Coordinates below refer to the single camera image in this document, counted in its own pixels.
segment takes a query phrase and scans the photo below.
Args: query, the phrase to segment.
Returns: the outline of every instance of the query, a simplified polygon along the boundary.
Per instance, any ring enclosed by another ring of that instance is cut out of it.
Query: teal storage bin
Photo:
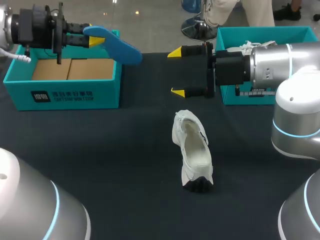
[[[215,50],[239,47],[250,41],[265,43],[275,41],[280,44],[317,42],[318,39],[308,26],[276,26],[276,27],[220,27],[216,37]],[[253,89],[251,82],[240,85],[241,92],[260,91]],[[221,86],[222,99],[225,105],[267,105],[276,102],[275,96],[236,96],[234,85]]]
[[[23,55],[20,45],[16,54]],[[51,50],[30,49],[31,62],[12,60],[4,85],[17,110],[115,109],[119,106],[122,65],[114,62],[112,79],[32,80],[39,59],[55,59]],[[101,45],[67,46],[63,59],[108,59]]]

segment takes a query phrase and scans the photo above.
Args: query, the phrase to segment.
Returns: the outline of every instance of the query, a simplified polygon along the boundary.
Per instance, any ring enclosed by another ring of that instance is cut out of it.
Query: label sticker
[[[33,100],[36,103],[49,103],[50,97],[47,91],[31,91]]]

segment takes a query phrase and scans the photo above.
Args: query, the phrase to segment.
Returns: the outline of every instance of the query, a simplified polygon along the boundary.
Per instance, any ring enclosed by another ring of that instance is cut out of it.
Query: dark tablecloth
[[[124,66],[119,109],[18,112],[0,84],[0,147],[21,157],[85,205],[91,240],[275,240],[282,203],[320,168],[271,143],[272,106],[224,106],[182,98],[171,87],[201,83],[196,58],[143,55]],[[175,112],[188,109],[207,133],[213,191],[181,186],[172,143]]]

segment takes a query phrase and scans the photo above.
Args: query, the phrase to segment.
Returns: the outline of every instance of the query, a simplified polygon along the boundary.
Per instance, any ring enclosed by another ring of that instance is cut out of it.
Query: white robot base
[[[0,148],[0,233],[5,240],[90,240],[85,207]]]

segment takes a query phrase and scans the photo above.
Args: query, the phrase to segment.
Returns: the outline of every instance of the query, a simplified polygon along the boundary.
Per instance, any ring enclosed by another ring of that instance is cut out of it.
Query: logo
[[[267,91],[266,88],[253,88],[251,87],[250,92],[256,92],[256,95],[249,95],[249,98],[263,98],[265,95],[262,95],[263,92]]]
[[[36,103],[49,103],[50,97],[47,91],[31,91],[33,100]]]

